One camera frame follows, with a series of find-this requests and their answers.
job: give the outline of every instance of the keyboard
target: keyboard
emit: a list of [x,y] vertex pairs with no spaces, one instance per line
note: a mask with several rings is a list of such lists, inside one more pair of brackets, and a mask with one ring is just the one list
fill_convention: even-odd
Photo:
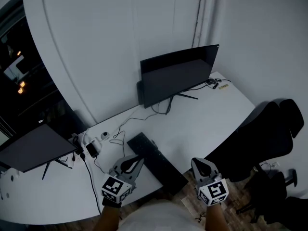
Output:
[[144,158],[144,165],[172,195],[175,195],[187,184],[186,178],[165,158],[144,133],[138,134],[127,144],[135,154]]

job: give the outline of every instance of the person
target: person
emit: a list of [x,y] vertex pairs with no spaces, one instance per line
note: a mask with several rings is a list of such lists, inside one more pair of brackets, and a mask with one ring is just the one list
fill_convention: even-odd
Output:
[[[104,198],[104,209],[93,231],[201,231],[190,213],[169,201],[145,204],[131,213],[119,227],[120,206]],[[206,231],[228,231],[220,204],[207,207]]]

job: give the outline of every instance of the white shirt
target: white shirt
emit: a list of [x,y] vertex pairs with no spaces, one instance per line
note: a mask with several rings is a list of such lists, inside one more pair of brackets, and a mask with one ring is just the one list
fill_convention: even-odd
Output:
[[191,214],[171,202],[154,203],[130,214],[119,231],[204,231]]

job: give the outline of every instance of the curved desk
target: curved desk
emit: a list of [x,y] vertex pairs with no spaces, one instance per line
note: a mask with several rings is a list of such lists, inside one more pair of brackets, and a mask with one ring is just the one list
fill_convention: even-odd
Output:
[[[211,77],[225,79],[218,72]],[[181,172],[191,167],[193,157],[206,157],[217,148],[254,109],[254,105],[230,82],[219,86],[229,86],[215,90],[208,87],[188,91],[185,94],[199,100],[175,96],[168,115],[152,116],[146,121],[130,120],[122,129],[126,131],[127,142],[143,132],[155,141],[159,150]],[[164,111],[167,101],[159,109]],[[151,108],[134,107],[104,122],[91,127],[86,141],[108,131],[111,136],[129,117],[146,118],[153,114]],[[96,163],[108,171],[115,161],[123,156],[122,146],[101,142],[101,150]],[[125,154],[132,154],[125,143]],[[102,206],[100,193],[104,174],[87,155],[86,162],[91,170],[96,193]],[[15,170],[10,169],[0,179],[3,200],[0,200],[0,219],[24,224],[55,224],[71,222],[98,215],[88,171],[82,161],[75,162],[72,170],[52,162],[44,180],[41,180],[45,166],[38,167],[11,182]],[[162,185],[143,167],[136,180],[137,189],[126,198],[129,204],[159,189]]]

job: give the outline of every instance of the computer monitor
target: computer monitor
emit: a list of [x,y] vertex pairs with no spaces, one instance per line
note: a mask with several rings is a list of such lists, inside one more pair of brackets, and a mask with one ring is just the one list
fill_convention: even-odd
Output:
[[25,173],[70,154],[77,147],[43,124],[21,137],[12,137],[0,150],[3,164]]
[[203,46],[140,61],[144,108],[206,82],[218,48]]

